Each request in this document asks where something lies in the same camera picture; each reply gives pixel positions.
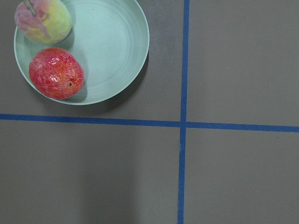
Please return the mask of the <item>red pomegranate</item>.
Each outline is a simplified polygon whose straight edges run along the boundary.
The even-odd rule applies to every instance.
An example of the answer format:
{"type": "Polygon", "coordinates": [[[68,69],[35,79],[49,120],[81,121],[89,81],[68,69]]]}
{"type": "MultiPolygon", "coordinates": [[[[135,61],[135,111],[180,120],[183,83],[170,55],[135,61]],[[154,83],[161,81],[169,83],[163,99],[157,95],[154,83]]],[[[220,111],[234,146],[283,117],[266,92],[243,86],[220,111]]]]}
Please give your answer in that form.
{"type": "Polygon", "coordinates": [[[84,85],[84,70],[67,50],[40,50],[29,64],[32,84],[45,96],[62,100],[78,93],[84,85]]]}

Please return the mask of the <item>pink yellow peach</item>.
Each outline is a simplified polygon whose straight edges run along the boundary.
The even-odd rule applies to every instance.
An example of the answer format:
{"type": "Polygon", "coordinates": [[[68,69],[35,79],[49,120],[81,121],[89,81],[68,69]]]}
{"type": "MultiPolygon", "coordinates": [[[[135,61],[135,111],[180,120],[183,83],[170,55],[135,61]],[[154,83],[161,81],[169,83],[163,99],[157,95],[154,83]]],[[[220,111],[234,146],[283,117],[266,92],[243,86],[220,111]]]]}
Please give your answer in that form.
{"type": "Polygon", "coordinates": [[[71,14],[60,0],[24,0],[15,10],[14,21],[28,39],[42,45],[64,40],[72,28],[71,14]]]}

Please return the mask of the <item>green plate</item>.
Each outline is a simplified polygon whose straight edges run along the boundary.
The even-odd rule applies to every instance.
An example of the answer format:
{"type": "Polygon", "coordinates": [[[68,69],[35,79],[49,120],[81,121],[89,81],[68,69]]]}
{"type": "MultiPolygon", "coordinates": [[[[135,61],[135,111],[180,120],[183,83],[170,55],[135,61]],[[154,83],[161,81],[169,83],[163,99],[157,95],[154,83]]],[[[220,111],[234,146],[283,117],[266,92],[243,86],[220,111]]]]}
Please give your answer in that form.
{"type": "Polygon", "coordinates": [[[142,70],[150,33],[136,0],[66,0],[69,35],[56,47],[69,51],[84,70],[84,85],[68,105],[90,105],[126,89],[142,70]]]}

